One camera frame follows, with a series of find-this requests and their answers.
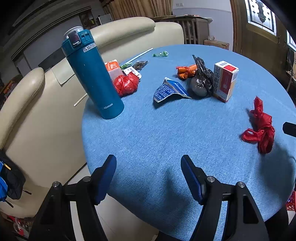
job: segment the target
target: blue tablecloth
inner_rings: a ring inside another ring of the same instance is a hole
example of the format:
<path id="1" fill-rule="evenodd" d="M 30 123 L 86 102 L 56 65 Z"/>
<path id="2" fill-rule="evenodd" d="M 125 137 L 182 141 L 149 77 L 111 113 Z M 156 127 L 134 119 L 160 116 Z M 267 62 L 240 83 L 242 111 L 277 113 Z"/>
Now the blue tablecloth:
<path id="1" fill-rule="evenodd" d="M 152 57 L 164 50 L 168 57 Z M 212 70 L 221 60 L 239 68 L 228 103 L 214 97 L 172 96 L 163 104 L 154 103 L 153 94 L 165 77 L 187 89 L 188 82 L 176 76 L 176 66 L 194 64 L 192 54 Z M 202 210 L 181 172 L 181 157 L 188 154 L 220 182 L 246 183 L 264 220 L 275 214 L 289 198 L 296 172 L 296 138 L 282 131 L 284 122 L 296 123 L 295 106 L 280 83 L 248 58 L 212 46 L 161 47 L 139 60 L 149 63 L 141 71 L 137 92 L 122 98 L 125 108 L 118 117 L 102 119 L 90 99 L 84 110 L 82 136 L 90 172 L 109 154 L 117 158 L 108 194 L 162 232 L 188 241 Z M 266 155 L 258 153 L 256 144 L 239 138 L 252 128 L 248 113 L 256 96 L 263 100 L 275 128 L 274 145 Z M 223 202 L 215 240 L 221 239 L 226 207 Z"/>

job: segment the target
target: red plastic bag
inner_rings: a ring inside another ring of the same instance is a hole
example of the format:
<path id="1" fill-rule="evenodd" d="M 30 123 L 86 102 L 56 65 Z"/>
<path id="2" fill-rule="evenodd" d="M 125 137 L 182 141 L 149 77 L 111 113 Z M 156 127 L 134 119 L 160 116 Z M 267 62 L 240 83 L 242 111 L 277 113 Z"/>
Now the red plastic bag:
<path id="1" fill-rule="evenodd" d="M 258 131 L 250 128 L 242 134 L 242 140 L 245 142 L 258 142 L 260 153 L 270 153 L 274 143 L 274 128 L 272 126 L 272 117 L 263 112 L 263 101 L 258 97 L 254 100 L 254 110 L 250 112 L 254 115 L 254 124 Z"/>
<path id="2" fill-rule="evenodd" d="M 131 94 L 138 89 L 139 78 L 130 72 L 127 76 L 120 75 L 113 82 L 120 97 Z"/>

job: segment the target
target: orange wrapped package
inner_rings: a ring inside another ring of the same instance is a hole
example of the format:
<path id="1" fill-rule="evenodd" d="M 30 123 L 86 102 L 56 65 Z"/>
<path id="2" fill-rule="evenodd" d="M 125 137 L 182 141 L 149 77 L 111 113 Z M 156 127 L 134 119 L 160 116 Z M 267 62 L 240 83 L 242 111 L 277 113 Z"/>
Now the orange wrapped package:
<path id="1" fill-rule="evenodd" d="M 190 65 L 189 67 L 176 67 L 178 70 L 178 76 L 180 79 L 192 78 L 197 70 L 196 64 Z"/>

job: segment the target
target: red and white box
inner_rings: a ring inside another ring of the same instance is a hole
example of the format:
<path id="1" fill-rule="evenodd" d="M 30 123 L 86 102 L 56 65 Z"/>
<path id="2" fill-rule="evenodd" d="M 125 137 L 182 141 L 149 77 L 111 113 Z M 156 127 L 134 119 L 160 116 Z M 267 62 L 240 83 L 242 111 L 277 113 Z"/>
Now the red and white box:
<path id="1" fill-rule="evenodd" d="M 226 103 L 232 95 L 239 69 L 225 61 L 215 64 L 213 75 L 213 94 Z"/>
<path id="2" fill-rule="evenodd" d="M 114 81 L 118 76 L 123 75 L 122 70 L 116 59 L 105 63 L 105 67 L 112 81 Z"/>

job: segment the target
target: black bag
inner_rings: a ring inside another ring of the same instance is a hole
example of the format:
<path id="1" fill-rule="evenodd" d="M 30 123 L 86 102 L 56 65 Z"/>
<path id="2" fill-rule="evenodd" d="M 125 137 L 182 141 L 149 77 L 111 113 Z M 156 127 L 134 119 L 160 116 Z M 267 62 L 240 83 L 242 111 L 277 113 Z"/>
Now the black bag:
<path id="1" fill-rule="evenodd" d="M 20 199 L 26 178 L 18 166 L 2 150 L 0 150 L 0 161 L 4 163 L 0 177 L 3 178 L 8 186 L 7 196 L 11 199 Z"/>

